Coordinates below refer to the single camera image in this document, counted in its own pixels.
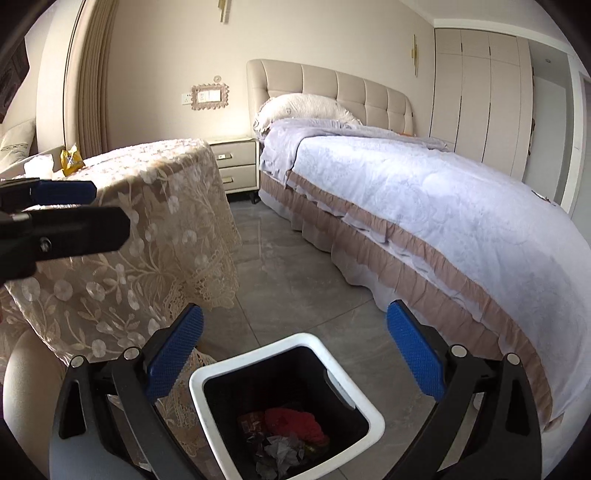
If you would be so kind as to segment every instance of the light switch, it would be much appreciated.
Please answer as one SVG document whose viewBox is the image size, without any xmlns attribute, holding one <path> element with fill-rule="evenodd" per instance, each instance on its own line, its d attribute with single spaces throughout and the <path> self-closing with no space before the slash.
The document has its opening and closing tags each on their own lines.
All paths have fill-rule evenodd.
<svg viewBox="0 0 591 480">
<path fill-rule="evenodd" d="M 219 89 L 209 90 L 209 101 L 210 102 L 221 102 L 222 92 Z"/>
</svg>

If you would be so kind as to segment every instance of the nightstand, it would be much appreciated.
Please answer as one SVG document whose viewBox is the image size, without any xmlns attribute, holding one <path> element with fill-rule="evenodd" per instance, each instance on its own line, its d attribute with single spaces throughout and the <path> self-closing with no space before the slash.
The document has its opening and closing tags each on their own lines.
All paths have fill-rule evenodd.
<svg viewBox="0 0 591 480">
<path fill-rule="evenodd" d="M 259 189 L 259 142 L 254 138 L 223 138 L 208 141 L 216 157 L 223 187 L 228 193 Z"/>
</svg>

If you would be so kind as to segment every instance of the ceiling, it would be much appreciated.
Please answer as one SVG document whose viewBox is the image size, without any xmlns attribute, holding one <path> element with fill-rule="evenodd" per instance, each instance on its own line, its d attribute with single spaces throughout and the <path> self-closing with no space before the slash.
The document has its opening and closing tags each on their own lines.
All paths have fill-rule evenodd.
<svg viewBox="0 0 591 480">
<path fill-rule="evenodd" d="M 536 77 L 564 88 L 571 85 L 569 59 L 566 53 L 533 40 L 530 40 L 530 53 Z"/>
<path fill-rule="evenodd" d="M 435 27 L 460 19 L 514 25 L 567 42 L 554 20 L 535 0 L 400 0 Z"/>
</svg>

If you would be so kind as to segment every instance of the white cushion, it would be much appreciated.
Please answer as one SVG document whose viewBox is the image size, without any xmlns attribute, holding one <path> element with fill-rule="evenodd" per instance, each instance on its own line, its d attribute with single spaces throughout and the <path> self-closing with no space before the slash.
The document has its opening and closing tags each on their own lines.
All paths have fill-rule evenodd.
<svg viewBox="0 0 591 480">
<path fill-rule="evenodd" d="M 35 138 L 35 119 L 12 127 L 2 137 L 0 143 L 0 171 L 29 156 Z"/>
<path fill-rule="evenodd" d="M 255 116 L 252 127 L 256 132 L 263 133 L 282 118 L 325 118 L 361 125 L 358 118 L 332 98 L 311 93 L 287 93 L 267 100 Z"/>
</svg>

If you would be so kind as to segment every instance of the trash can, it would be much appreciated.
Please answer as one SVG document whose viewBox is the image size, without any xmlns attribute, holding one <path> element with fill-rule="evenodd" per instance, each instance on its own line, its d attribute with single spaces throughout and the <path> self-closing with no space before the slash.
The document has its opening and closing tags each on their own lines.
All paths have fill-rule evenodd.
<svg viewBox="0 0 591 480">
<path fill-rule="evenodd" d="M 337 469 L 377 442 L 380 412 L 315 336 L 298 333 L 196 370 L 190 391 L 201 425 L 228 480 L 260 480 L 237 418 L 297 402 L 314 415 L 329 450 L 291 467 L 286 478 L 313 480 Z"/>
</svg>

